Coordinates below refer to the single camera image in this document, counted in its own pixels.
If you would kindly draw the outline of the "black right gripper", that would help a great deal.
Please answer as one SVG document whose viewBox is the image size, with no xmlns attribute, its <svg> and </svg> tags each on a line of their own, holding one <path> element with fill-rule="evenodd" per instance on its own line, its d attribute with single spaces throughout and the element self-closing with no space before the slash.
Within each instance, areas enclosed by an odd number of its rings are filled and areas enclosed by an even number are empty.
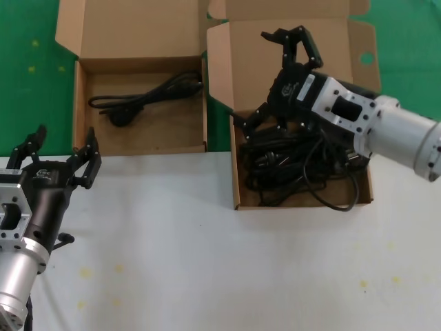
<svg viewBox="0 0 441 331">
<path fill-rule="evenodd" d="M 328 79 L 327 75 L 314 71 L 323 67 L 323 61 L 310 31 L 304 26 L 291 30 L 279 28 L 260 35 L 283 46 L 282 70 L 269 90 L 268 103 L 264 102 L 248 117 L 234 113 L 234 126 L 242 131 L 246 142 L 283 137 L 289 123 L 317 126 L 320 119 L 312 108 Z M 305 65 L 296 63 L 299 43 L 308 56 Z M 274 117 L 276 123 L 259 130 L 270 117 Z"/>
</svg>

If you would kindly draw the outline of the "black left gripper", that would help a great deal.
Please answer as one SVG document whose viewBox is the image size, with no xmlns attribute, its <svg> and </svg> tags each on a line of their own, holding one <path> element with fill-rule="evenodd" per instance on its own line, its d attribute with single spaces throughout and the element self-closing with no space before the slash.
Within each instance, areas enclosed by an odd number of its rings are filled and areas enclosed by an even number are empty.
<svg viewBox="0 0 441 331">
<path fill-rule="evenodd" d="M 31 157 L 33 162 L 23 169 L 23 191 L 32 216 L 24 237 L 41 244 L 48 252 L 53 250 L 65 211 L 75 186 L 90 189 L 101 167 L 99 143 L 93 127 L 85 138 L 85 145 L 76 150 L 66 162 L 39 161 L 38 151 L 47 134 L 44 125 L 29 134 L 25 141 L 13 148 L 8 160 L 9 169 L 20 169 L 22 162 Z M 86 166 L 77 177 L 75 172 Z"/>
</svg>

